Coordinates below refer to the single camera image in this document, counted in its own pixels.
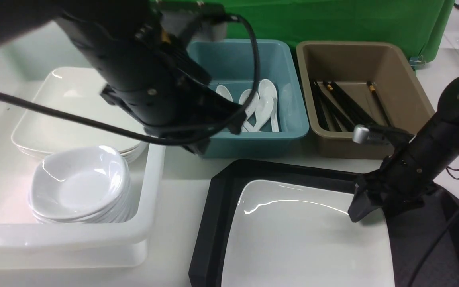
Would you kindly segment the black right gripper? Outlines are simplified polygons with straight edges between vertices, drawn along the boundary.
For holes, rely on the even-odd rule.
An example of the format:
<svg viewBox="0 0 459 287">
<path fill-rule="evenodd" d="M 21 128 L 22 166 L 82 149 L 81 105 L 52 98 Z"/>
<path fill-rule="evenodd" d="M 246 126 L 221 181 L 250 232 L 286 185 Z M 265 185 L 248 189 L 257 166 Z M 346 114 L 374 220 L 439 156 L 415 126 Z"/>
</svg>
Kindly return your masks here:
<svg viewBox="0 0 459 287">
<path fill-rule="evenodd" d="M 353 223 L 382 209 L 395 217 L 424 206 L 423 196 L 436 190 L 434 178 L 449 164 L 449 151 L 435 137 L 436 125 L 426 124 L 416 134 L 380 125 L 356 125 L 353 141 L 358 144 L 391 145 L 392 156 L 375 171 L 362 174 L 347 211 Z"/>
</svg>

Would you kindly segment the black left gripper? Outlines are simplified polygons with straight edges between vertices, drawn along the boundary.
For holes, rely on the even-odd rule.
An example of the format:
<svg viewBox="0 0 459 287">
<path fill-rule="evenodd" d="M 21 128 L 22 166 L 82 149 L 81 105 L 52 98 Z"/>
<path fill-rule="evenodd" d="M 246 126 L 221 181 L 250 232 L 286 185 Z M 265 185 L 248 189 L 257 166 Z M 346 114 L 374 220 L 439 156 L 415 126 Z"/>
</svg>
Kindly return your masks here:
<svg viewBox="0 0 459 287">
<path fill-rule="evenodd" d="M 107 101 L 140 122 L 144 141 L 181 146 L 202 155 L 210 138 L 240 134 L 248 103 L 239 105 L 209 88 L 211 76 L 186 52 L 202 22 L 240 22 L 241 15 L 200 13 L 180 35 L 165 31 L 153 8 L 62 8 L 58 25 L 107 82 Z"/>
</svg>

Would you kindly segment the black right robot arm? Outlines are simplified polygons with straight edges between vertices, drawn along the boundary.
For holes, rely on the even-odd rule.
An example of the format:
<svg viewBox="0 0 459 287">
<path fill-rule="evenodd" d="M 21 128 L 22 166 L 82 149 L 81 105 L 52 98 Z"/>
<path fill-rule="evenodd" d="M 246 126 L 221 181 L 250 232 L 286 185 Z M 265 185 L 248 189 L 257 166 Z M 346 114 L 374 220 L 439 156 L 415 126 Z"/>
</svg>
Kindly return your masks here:
<svg viewBox="0 0 459 287">
<path fill-rule="evenodd" d="M 459 77 L 439 97 L 436 113 L 419 132 L 381 125 L 357 125 L 354 142 L 391 145 L 394 152 L 375 171 L 360 175 L 348 209 L 357 223 L 382 209 L 397 216 L 421 208 L 423 197 L 434 193 L 434 180 L 459 156 Z"/>
</svg>

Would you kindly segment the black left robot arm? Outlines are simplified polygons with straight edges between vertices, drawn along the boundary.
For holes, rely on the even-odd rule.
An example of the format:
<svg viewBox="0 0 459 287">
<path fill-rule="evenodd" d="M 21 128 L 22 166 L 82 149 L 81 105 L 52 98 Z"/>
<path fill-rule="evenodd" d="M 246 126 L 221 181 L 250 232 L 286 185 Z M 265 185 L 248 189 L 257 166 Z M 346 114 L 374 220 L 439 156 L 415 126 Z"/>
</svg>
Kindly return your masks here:
<svg viewBox="0 0 459 287">
<path fill-rule="evenodd" d="M 241 15 L 200 1 L 0 0 L 0 46 L 52 21 L 106 81 L 101 97 L 137 120 L 145 134 L 0 92 L 1 102 L 196 155 L 203 155 L 211 137 L 224 129 L 241 133 L 250 100 L 239 105 L 212 91 L 211 76 L 186 52 L 196 36 L 222 40 L 226 22 L 240 22 L 251 40 L 257 89 L 257 41 Z"/>
</svg>

